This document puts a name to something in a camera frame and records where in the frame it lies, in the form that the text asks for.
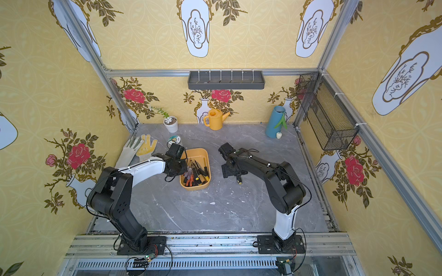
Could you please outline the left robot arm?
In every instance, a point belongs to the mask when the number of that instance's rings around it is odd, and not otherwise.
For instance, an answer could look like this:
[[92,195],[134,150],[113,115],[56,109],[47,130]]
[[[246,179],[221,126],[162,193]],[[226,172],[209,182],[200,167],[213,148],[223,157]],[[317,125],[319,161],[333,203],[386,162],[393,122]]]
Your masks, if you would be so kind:
[[105,168],[95,187],[87,197],[87,206],[103,216],[119,231],[124,249],[133,253],[146,253],[154,244],[130,209],[132,188],[146,179],[165,174],[175,178],[186,172],[186,149],[173,144],[165,154],[154,154],[150,159],[133,166]]

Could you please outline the yellow storage box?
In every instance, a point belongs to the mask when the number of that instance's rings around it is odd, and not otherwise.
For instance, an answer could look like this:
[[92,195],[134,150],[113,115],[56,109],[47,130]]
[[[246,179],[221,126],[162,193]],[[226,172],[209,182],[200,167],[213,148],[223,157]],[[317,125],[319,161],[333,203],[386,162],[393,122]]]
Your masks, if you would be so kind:
[[185,173],[180,176],[180,185],[188,191],[209,187],[211,170],[208,152],[203,148],[188,149],[182,154],[186,161]]

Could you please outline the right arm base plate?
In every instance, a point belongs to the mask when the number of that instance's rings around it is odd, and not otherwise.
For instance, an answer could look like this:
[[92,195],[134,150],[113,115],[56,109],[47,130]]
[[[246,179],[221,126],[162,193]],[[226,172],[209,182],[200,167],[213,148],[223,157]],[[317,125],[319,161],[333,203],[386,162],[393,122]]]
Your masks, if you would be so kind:
[[287,240],[281,240],[277,235],[259,235],[253,243],[259,254],[304,254],[305,243],[300,235],[293,234]]

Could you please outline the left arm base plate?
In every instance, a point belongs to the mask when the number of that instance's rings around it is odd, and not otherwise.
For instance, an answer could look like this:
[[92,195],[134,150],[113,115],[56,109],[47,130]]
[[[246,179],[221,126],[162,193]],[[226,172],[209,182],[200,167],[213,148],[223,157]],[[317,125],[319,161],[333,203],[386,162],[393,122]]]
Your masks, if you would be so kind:
[[165,236],[145,236],[140,242],[133,243],[130,240],[123,240],[117,250],[118,256],[134,255],[163,255],[165,251],[167,237]]

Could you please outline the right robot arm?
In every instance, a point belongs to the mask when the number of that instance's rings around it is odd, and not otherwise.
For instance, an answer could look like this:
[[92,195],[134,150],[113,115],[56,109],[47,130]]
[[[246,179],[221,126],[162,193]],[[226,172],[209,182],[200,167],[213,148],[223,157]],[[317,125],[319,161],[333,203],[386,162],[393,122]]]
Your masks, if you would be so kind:
[[287,243],[295,237],[295,219],[307,195],[306,188],[288,162],[269,162],[252,154],[250,149],[234,149],[229,143],[219,148],[226,161],[222,165],[224,178],[235,177],[238,184],[248,173],[264,181],[269,199],[276,209],[274,239]]

